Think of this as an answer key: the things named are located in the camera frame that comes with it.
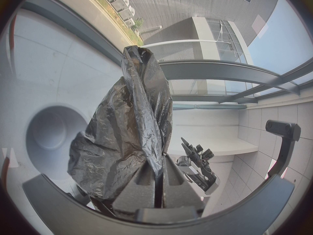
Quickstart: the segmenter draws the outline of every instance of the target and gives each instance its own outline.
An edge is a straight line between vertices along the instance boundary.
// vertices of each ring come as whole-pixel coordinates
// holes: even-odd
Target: white pipe
[[[174,41],[158,42],[158,43],[154,43],[154,44],[143,45],[143,46],[141,46],[141,47],[142,47],[142,48],[148,48],[148,47],[158,46],[158,45],[168,45],[168,44],[187,43],[187,42],[210,42],[210,43],[225,43],[225,44],[230,44],[230,42],[216,41],[216,40],[185,39],[185,40],[174,40]]]

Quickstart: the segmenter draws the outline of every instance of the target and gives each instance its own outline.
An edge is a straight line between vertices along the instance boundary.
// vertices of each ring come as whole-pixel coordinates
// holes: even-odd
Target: crumpled plastic bag
[[[162,174],[172,132],[172,98],[153,53],[129,46],[123,77],[104,97],[70,147],[68,173],[89,195],[115,199],[147,160]]]

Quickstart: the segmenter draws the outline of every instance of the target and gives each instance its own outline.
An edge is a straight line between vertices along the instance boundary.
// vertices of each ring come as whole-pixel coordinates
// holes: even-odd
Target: corrugated metal wall
[[[257,15],[265,22],[272,14],[277,0],[130,0],[136,10],[135,18],[143,18],[142,29],[161,25],[162,30],[141,35],[145,44],[190,39],[184,24],[190,17],[217,18],[233,21],[247,46],[257,36],[252,24]]]

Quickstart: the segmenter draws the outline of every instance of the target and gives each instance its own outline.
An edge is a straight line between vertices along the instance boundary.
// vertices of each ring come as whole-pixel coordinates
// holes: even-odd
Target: sky
[[[277,1],[267,26],[248,47],[255,66],[284,74],[313,57],[309,35],[286,0]]]

